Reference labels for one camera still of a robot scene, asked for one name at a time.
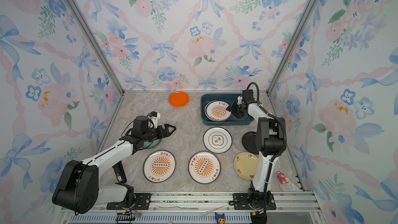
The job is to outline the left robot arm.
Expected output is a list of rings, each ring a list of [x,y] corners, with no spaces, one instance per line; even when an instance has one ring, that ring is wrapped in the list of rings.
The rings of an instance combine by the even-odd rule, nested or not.
[[[52,203],[78,214],[92,207],[115,204],[131,210],[137,203],[133,186],[127,184],[122,160],[144,148],[146,142],[171,136],[176,127],[159,125],[160,114],[137,116],[121,138],[106,150],[82,161],[68,162],[52,196]]]

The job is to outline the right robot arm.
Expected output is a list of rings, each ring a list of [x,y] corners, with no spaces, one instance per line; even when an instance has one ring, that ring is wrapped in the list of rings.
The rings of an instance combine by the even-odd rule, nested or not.
[[[259,165],[248,189],[248,199],[250,202],[266,203],[274,164],[287,147],[285,121],[268,112],[249,88],[243,90],[227,110],[237,118],[248,115],[257,122],[255,148],[259,152]]]

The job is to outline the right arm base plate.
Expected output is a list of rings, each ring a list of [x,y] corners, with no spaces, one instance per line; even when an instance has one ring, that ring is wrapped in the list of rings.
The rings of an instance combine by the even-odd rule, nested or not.
[[[259,211],[264,207],[268,210],[276,210],[276,201],[273,194],[269,191],[266,194],[265,203],[263,200],[250,200],[247,193],[234,193],[233,200],[229,202],[235,210]]]

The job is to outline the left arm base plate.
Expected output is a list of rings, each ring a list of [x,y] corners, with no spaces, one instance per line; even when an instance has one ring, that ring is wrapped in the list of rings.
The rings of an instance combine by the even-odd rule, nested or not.
[[[132,205],[130,207],[127,206],[125,202],[113,202],[108,203],[106,206],[107,210],[149,210],[149,205],[151,202],[150,193],[135,193],[133,197]]]

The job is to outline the orange sunburst plate top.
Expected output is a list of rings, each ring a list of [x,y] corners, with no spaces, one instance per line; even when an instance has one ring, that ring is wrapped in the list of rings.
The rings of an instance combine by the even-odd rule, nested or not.
[[[229,104],[224,101],[211,101],[205,106],[204,113],[212,121],[226,121],[231,117],[227,110]]]

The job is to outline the orange plastic plate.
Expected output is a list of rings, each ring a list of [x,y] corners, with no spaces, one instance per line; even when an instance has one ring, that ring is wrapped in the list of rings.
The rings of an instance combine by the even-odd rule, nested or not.
[[[188,103],[188,101],[189,101],[188,94],[182,91],[173,92],[169,96],[169,103],[175,107],[184,106]]]

